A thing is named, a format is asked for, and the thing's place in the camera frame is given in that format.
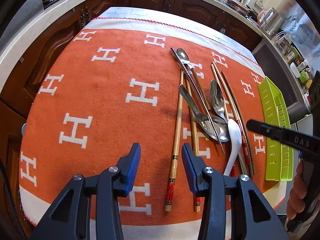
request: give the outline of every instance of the countertop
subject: countertop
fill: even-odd
[[[31,45],[31,43],[55,20],[65,14],[67,11],[71,10],[76,5],[84,2],[85,0],[59,0],[53,5],[49,6],[34,18],[29,24],[27,24],[10,42],[7,48],[0,55],[0,92],[10,75],[12,69],[14,68],[17,61],[26,51],[26,49]],[[226,6],[219,0],[203,0],[210,3],[225,12],[236,17],[252,30],[258,33],[261,37],[266,38],[257,26],[252,23],[247,18],[243,17],[238,12],[234,11],[230,7]]]

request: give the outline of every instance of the tablecloth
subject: tablecloth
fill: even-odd
[[[177,16],[170,24],[146,15],[120,17],[106,11],[81,30],[45,78],[28,116],[20,153],[21,202],[35,225],[74,174],[100,174],[138,142],[141,161],[133,191],[118,199],[125,239],[197,238],[202,212],[193,212],[180,156],[172,210],[164,211],[180,81],[170,47],[188,52],[208,97],[214,79],[210,63],[215,61],[227,76],[245,121],[264,120],[258,92],[264,74],[253,57],[237,49],[239,44],[228,43],[228,38],[221,42],[223,36],[214,30],[207,35],[205,28],[196,32],[188,21],[185,27],[183,21],[175,25]],[[223,155],[219,144],[199,127],[198,136],[206,164],[223,172],[228,154]],[[276,208],[286,184],[264,180],[266,138],[249,132],[249,140],[256,168],[252,179]],[[189,109],[183,102],[180,148],[185,142],[192,140]],[[229,144],[224,147],[228,153]],[[229,239],[230,202],[226,200]],[[95,239],[94,218],[95,200],[91,239]]]

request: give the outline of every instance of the bolt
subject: bolt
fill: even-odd
[[[241,174],[240,175],[240,179],[242,179],[243,181],[248,181],[249,180],[249,176],[245,175],[245,174]]]
[[[73,176],[73,180],[78,181],[82,179],[82,175],[81,174],[76,174]]]
[[[110,171],[110,172],[117,172],[117,171],[118,171],[118,167],[117,167],[117,166],[111,166],[111,167],[109,168],[109,171]]]
[[[211,167],[205,167],[205,168],[204,168],[204,171],[205,171],[206,173],[213,173],[213,168],[211,168]]]

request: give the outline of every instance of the green basket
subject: green basket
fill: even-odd
[[[289,115],[281,91],[268,77],[265,77],[258,89],[265,122],[290,129]],[[267,138],[265,179],[291,181],[292,176],[293,148]]]

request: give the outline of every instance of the hand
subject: hand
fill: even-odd
[[[296,171],[297,175],[293,179],[293,188],[290,191],[289,200],[287,202],[287,217],[289,220],[294,219],[297,213],[301,213],[306,206],[303,198],[307,194],[307,187],[302,179],[302,161],[299,162]]]

